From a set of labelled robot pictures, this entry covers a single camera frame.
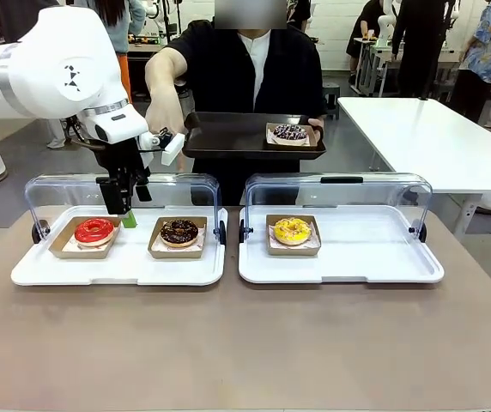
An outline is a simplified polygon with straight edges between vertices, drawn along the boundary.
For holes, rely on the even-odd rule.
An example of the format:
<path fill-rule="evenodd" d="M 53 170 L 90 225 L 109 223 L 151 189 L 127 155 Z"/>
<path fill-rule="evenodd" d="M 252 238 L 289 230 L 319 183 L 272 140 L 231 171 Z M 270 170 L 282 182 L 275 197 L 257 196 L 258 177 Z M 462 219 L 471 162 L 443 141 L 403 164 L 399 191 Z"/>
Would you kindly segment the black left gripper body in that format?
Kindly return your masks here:
<path fill-rule="evenodd" d="M 111 178 L 121 181 L 147 181 L 149 168 L 144 164 L 135 137 L 118 143 L 100 142 L 98 164 Z"/>

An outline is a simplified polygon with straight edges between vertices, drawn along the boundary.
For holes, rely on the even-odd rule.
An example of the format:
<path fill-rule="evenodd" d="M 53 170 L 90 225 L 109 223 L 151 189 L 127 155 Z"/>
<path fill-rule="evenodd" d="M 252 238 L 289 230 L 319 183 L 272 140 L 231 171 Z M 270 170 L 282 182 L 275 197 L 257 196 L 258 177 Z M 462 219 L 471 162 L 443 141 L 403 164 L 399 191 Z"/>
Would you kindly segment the person's right hand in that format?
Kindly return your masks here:
<path fill-rule="evenodd" d="M 178 93 L 173 85 L 151 92 L 150 105 L 145 116 L 153 134 L 167 128 L 173 134 L 185 133 L 184 118 Z"/>

